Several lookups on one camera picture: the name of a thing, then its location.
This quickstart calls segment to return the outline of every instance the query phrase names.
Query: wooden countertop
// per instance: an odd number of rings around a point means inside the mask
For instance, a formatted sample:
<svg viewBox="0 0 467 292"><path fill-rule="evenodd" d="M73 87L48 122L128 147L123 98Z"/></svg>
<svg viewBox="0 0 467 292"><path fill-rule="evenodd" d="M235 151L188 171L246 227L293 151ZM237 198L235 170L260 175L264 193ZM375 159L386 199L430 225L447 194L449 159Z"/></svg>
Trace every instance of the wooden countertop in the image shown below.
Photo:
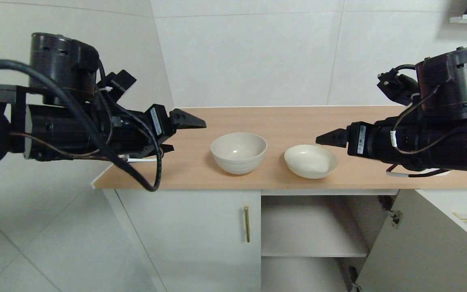
<svg viewBox="0 0 467 292"><path fill-rule="evenodd" d="M317 135L351 122L375 122L399 114L404 107L215 107L186 109L206 120L208 128L180 130L169 140L174 152L163 158L161 189L444 189L467 188L467 172L447 176L398 178L385 173L388 165L350 157L346 148L326 146L339 160L333 174L319 180L296 176L288 170L283 153L291 146L315 144ZM235 176L221 170L210 152L217 137L232 132L261 135L268 142L266 157L254 172ZM134 166L151 183L154 162ZM135 189L141 186L112 166L93 183L97 189Z"/></svg>

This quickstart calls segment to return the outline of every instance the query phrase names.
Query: open cabinet door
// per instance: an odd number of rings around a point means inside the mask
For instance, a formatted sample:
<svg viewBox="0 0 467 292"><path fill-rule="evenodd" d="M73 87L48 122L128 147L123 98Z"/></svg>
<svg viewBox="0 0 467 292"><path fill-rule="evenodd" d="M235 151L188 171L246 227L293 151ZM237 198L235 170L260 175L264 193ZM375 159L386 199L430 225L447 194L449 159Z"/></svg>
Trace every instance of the open cabinet door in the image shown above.
<svg viewBox="0 0 467 292"><path fill-rule="evenodd" d="M356 284L361 292L467 291L467 232L415 190L402 190Z"/></svg>

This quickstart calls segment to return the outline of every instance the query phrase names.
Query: white bowl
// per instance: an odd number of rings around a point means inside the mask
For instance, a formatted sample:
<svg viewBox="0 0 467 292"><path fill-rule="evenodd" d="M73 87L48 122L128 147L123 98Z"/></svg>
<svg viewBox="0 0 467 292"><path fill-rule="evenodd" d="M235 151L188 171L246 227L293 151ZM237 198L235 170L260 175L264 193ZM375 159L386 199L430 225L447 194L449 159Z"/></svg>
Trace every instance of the white bowl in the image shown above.
<svg viewBox="0 0 467 292"><path fill-rule="evenodd" d="M210 150L219 167L231 174L247 174L263 161L268 148L263 137L252 133L230 133L212 143Z"/></svg>
<svg viewBox="0 0 467 292"><path fill-rule="evenodd" d="M336 156L317 145L293 146L284 153L284 160L294 174L309 179L324 178L338 166Z"/></svg>

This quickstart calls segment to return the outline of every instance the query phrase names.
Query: barcode label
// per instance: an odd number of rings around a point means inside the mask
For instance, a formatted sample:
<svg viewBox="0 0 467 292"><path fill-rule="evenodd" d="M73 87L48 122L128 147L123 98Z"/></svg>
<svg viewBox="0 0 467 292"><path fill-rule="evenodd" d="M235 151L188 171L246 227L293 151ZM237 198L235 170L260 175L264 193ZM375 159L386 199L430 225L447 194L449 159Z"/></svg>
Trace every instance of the barcode label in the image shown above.
<svg viewBox="0 0 467 292"><path fill-rule="evenodd" d="M154 124L154 129L156 129L156 135L161 134L160 121L158 120L158 115L156 114L156 109L153 107L150 110L150 116L152 117L152 123Z"/></svg>
<svg viewBox="0 0 467 292"><path fill-rule="evenodd" d="M358 154L363 154L363 146L365 146L365 131L367 131L367 127L360 126L360 135L358 136Z"/></svg>

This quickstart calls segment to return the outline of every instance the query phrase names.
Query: cabinet hinge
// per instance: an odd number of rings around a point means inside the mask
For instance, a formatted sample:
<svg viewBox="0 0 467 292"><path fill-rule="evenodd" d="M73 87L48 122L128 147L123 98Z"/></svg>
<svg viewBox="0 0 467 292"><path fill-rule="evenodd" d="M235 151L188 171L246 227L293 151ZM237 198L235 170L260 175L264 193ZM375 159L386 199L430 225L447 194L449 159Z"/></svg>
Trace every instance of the cabinet hinge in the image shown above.
<svg viewBox="0 0 467 292"><path fill-rule="evenodd" d="M397 229L401 220L403 218L403 214L400 211L393 211L392 205L394 205L394 198L392 196L378 196L378 201L381 204L381 207L387 211L387 214L390 218L392 218L392 227Z"/></svg>
<svg viewBox="0 0 467 292"><path fill-rule="evenodd" d="M362 292L362 287L356 284L358 279L358 271L353 266L349 266L349 275L351 277L351 292Z"/></svg>

